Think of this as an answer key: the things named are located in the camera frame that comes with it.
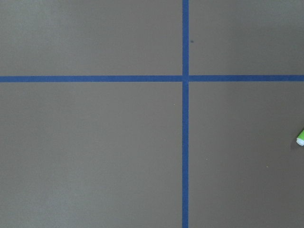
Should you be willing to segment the green highlighter pen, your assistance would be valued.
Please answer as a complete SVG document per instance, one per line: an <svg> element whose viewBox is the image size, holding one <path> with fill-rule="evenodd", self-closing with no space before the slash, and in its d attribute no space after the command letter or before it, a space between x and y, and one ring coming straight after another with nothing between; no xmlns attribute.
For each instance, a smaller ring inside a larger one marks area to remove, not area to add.
<svg viewBox="0 0 304 228"><path fill-rule="evenodd" d="M297 136L296 143L300 146L304 146L304 130L302 130L300 134Z"/></svg>

